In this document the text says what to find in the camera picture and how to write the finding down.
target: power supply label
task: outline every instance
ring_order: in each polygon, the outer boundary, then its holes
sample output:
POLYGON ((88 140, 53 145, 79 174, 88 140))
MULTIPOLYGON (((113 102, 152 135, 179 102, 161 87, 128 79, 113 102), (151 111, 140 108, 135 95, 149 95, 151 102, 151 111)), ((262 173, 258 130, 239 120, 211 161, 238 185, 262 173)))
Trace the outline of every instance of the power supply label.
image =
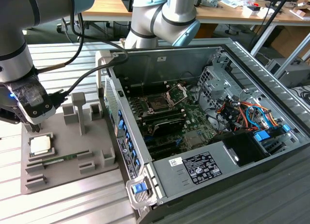
POLYGON ((183 164, 194 184, 200 184, 222 175, 221 170, 208 151, 184 159, 183 164))

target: circuit board chip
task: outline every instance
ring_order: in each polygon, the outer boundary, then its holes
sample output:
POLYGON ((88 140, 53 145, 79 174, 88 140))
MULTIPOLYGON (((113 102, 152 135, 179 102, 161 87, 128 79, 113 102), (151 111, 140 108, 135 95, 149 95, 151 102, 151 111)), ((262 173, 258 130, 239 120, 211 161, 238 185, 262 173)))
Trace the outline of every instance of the circuit board chip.
POLYGON ((162 95, 148 97, 148 105, 154 111, 158 111, 158 110, 168 109, 169 108, 167 100, 162 95))
POLYGON ((204 137, 201 134, 198 134, 198 131, 187 132, 184 137, 191 147, 203 144, 205 142, 204 137))

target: green circuit board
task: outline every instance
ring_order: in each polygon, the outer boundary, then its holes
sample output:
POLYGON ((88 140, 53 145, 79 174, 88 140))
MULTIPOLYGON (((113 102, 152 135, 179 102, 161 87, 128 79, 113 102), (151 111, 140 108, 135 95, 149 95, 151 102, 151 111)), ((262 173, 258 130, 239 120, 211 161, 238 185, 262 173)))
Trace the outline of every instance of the green circuit board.
POLYGON ((129 99, 130 103, 134 104, 132 105, 132 110, 146 146, 151 156, 155 159, 168 157, 170 153, 174 155, 205 146, 210 139, 217 134, 212 124, 206 119, 204 112, 198 106, 194 97, 195 95, 193 96, 193 94, 187 90, 183 91, 179 89, 177 87, 178 83, 176 82, 168 83, 168 85, 170 88, 173 88, 169 91, 169 95, 170 100, 177 103, 174 106, 169 105, 169 102, 167 102, 166 93, 129 99), (161 116, 163 118, 150 124, 140 122, 141 116, 143 115, 152 117, 152 114, 150 114, 150 107, 153 109, 154 114, 162 114, 161 116), (182 113, 176 114, 175 119, 172 120, 182 119, 184 122, 182 128, 167 135, 153 136, 154 126, 158 123, 167 121, 165 119, 166 112, 179 110, 182 110, 182 113))

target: motherboard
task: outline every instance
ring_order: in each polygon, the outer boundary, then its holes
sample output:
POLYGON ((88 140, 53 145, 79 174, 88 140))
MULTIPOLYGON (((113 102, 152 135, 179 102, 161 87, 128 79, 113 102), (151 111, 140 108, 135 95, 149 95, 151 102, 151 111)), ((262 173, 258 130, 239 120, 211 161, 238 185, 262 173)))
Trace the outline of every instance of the motherboard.
POLYGON ((217 134, 186 82, 132 87, 128 101, 154 160, 203 147, 217 134))

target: blue tab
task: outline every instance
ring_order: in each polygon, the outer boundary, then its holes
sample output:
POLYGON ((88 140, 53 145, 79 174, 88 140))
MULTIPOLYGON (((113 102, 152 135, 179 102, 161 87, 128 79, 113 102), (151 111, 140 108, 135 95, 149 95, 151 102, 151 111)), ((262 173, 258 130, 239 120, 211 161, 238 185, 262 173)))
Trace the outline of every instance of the blue tab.
POLYGON ((124 120, 120 120, 120 124, 118 124, 118 129, 122 129, 124 126, 124 120))
POLYGON ((138 159, 136 159, 136 166, 139 167, 140 166, 140 162, 138 159))
POLYGON ((132 151, 132 158, 134 158, 134 159, 135 159, 135 158, 136 158, 136 156, 137 156, 136 150, 133 150, 133 151, 132 151))
POLYGON ((289 132, 289 131, 291 130, 291 128, 290 128, 289 125, 287 125, 287 124, 284 124, 284 125, 282 126, 282 128, 283 128, 286 132, 289 132))
POLYGON ((132 149, 133 149, 133 147, 134 147, 134 145, 132 144, 132 142, 130 141, 130 142, 128 143, 128 145, 129 145, 129 150, 132 151, 132 149))
POLYGON ((142 193, 144 191, 147 191, 146 184, 144 182, 140 184, 136 184, 132 186, 134 194, 142 193))
POLYGON ((255 138, 261 142, 270 138, 270 135, 266 131, 259 131, 255 134, 255 138))

